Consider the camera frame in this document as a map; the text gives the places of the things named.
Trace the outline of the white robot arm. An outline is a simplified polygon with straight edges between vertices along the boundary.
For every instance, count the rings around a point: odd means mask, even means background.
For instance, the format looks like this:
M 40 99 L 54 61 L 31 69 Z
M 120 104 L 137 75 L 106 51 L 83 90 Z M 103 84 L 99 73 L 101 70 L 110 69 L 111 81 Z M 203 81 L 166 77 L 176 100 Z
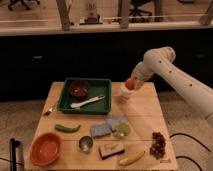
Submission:
M 178 69 L 173 64 L 175 57 L 176 53 L 171 47 L 148 50 L 143 56 L 143 61 L 132 71 L 134 89 L 140 89 L 146 81 L 157 74 L 213 127 L 213 89 Z

